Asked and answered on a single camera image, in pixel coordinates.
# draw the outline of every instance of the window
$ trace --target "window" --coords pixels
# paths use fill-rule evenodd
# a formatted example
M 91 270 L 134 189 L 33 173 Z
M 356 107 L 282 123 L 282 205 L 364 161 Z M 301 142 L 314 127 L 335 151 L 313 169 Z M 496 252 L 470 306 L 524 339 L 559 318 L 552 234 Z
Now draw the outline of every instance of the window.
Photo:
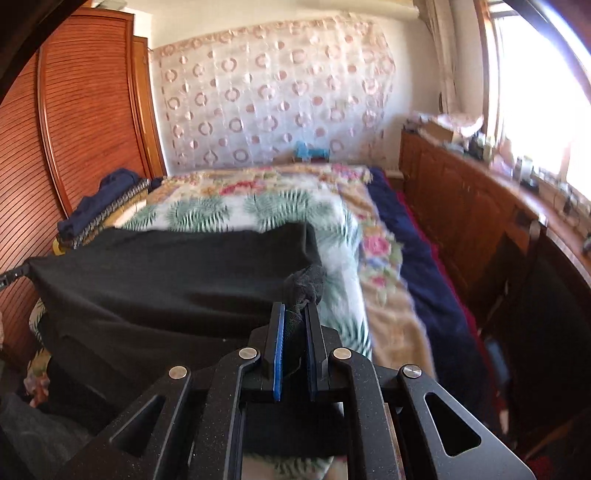
M 591 104 L 557 44 L 489 2 L 499 66 L 499 128 L 516 156 L 591 199 Z

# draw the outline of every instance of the floral bedspread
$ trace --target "floral bedspread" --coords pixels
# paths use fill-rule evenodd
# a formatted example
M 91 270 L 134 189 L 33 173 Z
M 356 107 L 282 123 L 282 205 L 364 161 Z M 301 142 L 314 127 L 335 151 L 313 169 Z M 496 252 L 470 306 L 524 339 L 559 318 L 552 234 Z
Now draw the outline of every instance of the floral bedspread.
M 148 206 L 182 197 L 188 190 L 197 197 L 260 195 L 292 189 L 338 195 L 361 226 L 357 274 L 369 323 L 372 360 L 390 368 L 414 363 L 435 376 L 426 330 L 414 313 L 412 297 L 400 277 L 402 246 L 379 220 L 365 186 L 370 180 L 366 167 L 338 164 L 204 170 L 166 179 L 150 194 Z
M 148 196 L 146 207 L 123 228 L 265 232 L 288 222 L 308 222 L 314 227 L 326 270 L 318 305 L 320 323 L 336 329 L 344 346 L 370 356 L 369 328 L 357 274 L 361 229 L 338 194 L 321 182 L 304 180 L 298 183 L 291 178 L 289 188 L 268 188 L 261 181 L 255 187 L 249 185 L 248 194 L 242 194 L 241 185 L 247 184 L 242 180 L 224 182 L 216 191 L 211 186 L 177 182 L 177 188 L 169 190 L 166 197 L 159 193 L 156 203 Z
M 366 167 L 338 164 L 198 171 L 165 179 L 127 228 L 263 231 L 285 221 L 309 221 L 329 273 L 319 306 L 322 324 L 337 329 L 344 345 L 369 354 L 367 321 L 374 363 L 390 368 L 414 363 L 434 376 L 426 330 L 400 278 L 402 248 L 379 220 L 365 187 L 370 179 Z M 350 291 L 356 292 L 353 297 Z M 344 472 L 342 460 L 247 456 L 242 476 L 319 480 L 345 478 Z

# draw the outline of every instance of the blue object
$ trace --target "blue object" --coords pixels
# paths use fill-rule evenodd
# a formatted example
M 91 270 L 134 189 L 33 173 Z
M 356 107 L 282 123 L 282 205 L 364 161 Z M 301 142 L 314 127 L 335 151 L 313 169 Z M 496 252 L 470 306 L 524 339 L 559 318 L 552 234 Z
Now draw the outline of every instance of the blue object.
M 304 142 L 295 143 L 295 157 L 303 161 L 310 161 L 312 158 L 329 159 L 330 150 L 328 148 L 308 148 Z
M 388 230 L 403 244 L 401 275 L 413 297 L 417 316 L 427 329 L 437 380 L 484 421 L 483 410 L 494 411 L 491 378 L 462 307 L 440 274 L 431 255 L 431 246 L 421 239 L 384 172 L 375 167 L 370 171 L 373 181 L 368 184 L 369 194 Z
M 277 326 L 277 344 L 275 346 L 275 375 L 273 377 L 273 399 L 281 400 L 281 383 L 283 381 L 283 327 L 285 325 L 285 304 L 281 304 L 279 325 Z
M 100 181 L 99 191 L 92 197 L 82 197 L 70 217 L 57 222 L 57 231 L 64 241 L 74 240 L 105 208 L 139 182 L 139 175 L 120 168 Z

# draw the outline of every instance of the gray cloth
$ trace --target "gray cloth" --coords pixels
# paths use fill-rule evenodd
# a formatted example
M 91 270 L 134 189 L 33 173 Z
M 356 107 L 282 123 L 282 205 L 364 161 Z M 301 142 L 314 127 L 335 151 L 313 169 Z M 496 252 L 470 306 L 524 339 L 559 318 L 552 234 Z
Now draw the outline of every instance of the gray cloth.
M 92 436 L 75 422 L 46 415 L 8 394 L 0 403 L 0 427 L 37 480 L 50 480 Z

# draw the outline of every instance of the black strap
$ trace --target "black strap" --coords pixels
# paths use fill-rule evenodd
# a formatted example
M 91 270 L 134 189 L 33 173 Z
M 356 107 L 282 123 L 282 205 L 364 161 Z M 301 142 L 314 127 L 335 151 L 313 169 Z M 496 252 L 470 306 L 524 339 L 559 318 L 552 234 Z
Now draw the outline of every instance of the black strap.
M 12 270 L 8 270 L 0 275 L 0 291 L 4 290 L 11 283 L 16 282 L 21 277 L 26 277 L 29 274 L 29 264 L 23 263 Z

